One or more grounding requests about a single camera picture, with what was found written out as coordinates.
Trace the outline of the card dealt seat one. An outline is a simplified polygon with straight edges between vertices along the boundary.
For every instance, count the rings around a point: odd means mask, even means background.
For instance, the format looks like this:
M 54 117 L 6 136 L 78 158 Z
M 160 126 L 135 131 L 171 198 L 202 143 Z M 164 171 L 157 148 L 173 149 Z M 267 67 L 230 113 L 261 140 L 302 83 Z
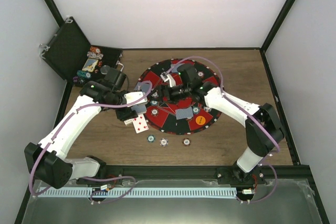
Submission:
M 193 117 L 193 109 L 191 107 L 185 109 L 175 110 L 175 115 L 177 120 L 188 119 Z

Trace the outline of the five of diamonds card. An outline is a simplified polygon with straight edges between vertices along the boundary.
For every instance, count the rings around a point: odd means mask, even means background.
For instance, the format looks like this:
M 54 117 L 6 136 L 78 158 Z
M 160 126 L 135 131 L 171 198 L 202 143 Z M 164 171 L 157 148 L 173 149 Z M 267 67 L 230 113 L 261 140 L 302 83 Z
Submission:
M 149 129 L 146 119 L 143 114 L 138 115 L 132 121 L 136 134 L 147 131 Z

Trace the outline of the blue orange 10 chip stack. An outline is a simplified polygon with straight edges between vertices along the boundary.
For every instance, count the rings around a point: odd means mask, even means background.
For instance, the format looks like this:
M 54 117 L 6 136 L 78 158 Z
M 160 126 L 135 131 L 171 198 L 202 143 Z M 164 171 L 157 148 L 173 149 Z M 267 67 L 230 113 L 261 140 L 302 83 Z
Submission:
M 160 139 L 160 145 L 162 146 L 162 147 L 166 147 L 167 145 L 168 145 L 168 139 L 166 139 L 166 138 L 162 138 L 162 139 Z

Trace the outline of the orange big blind button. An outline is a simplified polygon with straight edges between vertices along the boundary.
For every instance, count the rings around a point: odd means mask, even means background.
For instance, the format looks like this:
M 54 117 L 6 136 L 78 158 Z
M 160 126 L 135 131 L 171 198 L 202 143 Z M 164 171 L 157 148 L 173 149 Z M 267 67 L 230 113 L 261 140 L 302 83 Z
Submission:
M 197 116 L 195 122 L 197 125 L 204 125 L 206 123 L 206 118 L 203 116 Z

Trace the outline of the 50 chips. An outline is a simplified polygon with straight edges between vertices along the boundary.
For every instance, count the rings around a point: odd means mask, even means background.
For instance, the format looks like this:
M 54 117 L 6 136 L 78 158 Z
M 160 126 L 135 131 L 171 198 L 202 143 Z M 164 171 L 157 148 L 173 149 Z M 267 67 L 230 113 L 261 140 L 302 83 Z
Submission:
M 152 106 L 158 106 L 159 102 L 158 101 L 155 101 L 155 100 L 152 100 L 151 101 L 151 105 Z

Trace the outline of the blue green 50 chip stack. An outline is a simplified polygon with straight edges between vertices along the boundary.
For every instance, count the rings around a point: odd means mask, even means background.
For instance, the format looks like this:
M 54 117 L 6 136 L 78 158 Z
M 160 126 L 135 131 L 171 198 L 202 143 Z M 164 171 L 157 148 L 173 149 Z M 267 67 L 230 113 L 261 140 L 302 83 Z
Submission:
M 148 141 L 149 143 L 153 143 L 153 142 L 155 141 L 155 136 L 154 136 L 154 135 L 149 135 L 149 136 L 147 137 L 147 141 Z

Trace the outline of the red chips seat two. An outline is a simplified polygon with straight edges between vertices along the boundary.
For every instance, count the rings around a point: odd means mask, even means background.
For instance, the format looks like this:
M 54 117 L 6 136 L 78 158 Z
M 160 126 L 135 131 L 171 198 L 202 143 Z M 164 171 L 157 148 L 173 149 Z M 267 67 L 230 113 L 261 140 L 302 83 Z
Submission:
M 151 114 L 152 114 L 153 116 L 158 116 L 159 112 L 158 112 L 157 109 L 152 109 L 152 110 L 151 110 Z

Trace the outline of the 50 chips mat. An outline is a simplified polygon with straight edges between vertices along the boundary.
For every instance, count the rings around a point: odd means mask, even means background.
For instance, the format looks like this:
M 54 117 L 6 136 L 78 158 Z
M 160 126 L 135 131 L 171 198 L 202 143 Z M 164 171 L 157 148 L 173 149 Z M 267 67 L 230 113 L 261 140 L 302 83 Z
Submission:
M 193 107 L 193 113 L 194 114 L 199 114 L 199 108 L 198 107 Z

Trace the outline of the red brown chip stack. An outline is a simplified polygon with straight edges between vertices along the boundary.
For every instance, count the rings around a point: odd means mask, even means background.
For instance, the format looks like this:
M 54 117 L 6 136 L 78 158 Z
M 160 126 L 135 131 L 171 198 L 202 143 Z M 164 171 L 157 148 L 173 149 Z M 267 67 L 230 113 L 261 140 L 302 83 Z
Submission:
M 183 143 L 184 146 L 190 146 L 191 141 L 190 141 L 188 138 L 184 138 L 184 139 L 182 140 L 182 143 Z

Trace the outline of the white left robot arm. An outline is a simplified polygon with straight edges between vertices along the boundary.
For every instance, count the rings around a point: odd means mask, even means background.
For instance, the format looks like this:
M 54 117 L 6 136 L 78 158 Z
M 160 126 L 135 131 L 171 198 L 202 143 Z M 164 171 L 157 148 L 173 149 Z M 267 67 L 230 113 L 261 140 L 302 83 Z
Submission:
M 86 83 L 73 107 L 58 125 L 39 143 L 29 143 L 25 147 L 30 172 L 29 189 L 33 190 L 35 179 L 55 189 L 62 188 L 70 180 L 85 177 L 95 184 L 102 184 L 107 178 L 107 170 L 101 167 L 101 161 L 93 157 L 68 159 L 68 152 L 80 133 L 103 108 L 128 109 L 133 105 L 146 104 L 152 83 L 143 81 L 138 86 L 144 84 L 149 86 L 146 93 L 142 90 L 117 92 L 94 81 Z

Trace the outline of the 10 chips mat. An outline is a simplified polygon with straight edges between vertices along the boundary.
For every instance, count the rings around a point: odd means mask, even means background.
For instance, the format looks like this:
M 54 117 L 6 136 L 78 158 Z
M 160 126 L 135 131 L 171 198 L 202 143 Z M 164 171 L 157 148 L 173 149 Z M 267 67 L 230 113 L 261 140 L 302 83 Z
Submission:
M 209 111 L 211 111 L 211 108 L 208 107 L 208 106 L 206 106 L 206 107 L 204 108 L 204 110 L 205 110 L 206 112 L 209 112 Z

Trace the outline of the card dealt seat four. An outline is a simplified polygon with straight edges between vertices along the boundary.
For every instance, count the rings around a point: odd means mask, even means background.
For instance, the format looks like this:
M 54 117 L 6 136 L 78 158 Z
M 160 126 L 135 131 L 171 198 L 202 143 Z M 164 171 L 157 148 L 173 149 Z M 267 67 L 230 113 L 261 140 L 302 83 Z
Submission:
M 134 91 L 142 91 L 144 93 L 147 93 L 149 90 L 151 90 L 150 88 L 150 84 L 149 83 L 143 83 L 143 82 L 138 82 L 134 89 Z

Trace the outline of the red chips seat seven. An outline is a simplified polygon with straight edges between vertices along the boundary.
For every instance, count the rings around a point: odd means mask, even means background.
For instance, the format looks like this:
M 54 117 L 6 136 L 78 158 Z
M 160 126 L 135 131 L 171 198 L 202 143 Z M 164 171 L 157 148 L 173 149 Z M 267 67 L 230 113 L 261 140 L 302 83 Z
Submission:
M 199 71 L 197 74 L 198 74 L 198 76 L 199 76 L 200 78 L 203 78 L 203 77 L 204 77 L 204 73 L 201 72 L 201 71 Z

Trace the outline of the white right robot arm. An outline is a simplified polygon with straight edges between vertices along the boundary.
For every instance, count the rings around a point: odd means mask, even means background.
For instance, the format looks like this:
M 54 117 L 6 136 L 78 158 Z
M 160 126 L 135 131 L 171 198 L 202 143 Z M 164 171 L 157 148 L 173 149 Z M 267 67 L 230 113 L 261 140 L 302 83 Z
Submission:
M 269 103 L 258 105 L 246 102 L 211 82 L 192 88 L 189 84 L 155 88 L 159 99 L 169 103 L 192 98 L 210 109 L 217 110 L 240 123 L 246 132 L 247 147 L 232 166 L 235 181 L 244 184 L 252 171 L 269 154 L 280 152 L 279 143 L 286 137 L 285 129 L 275 108 Z

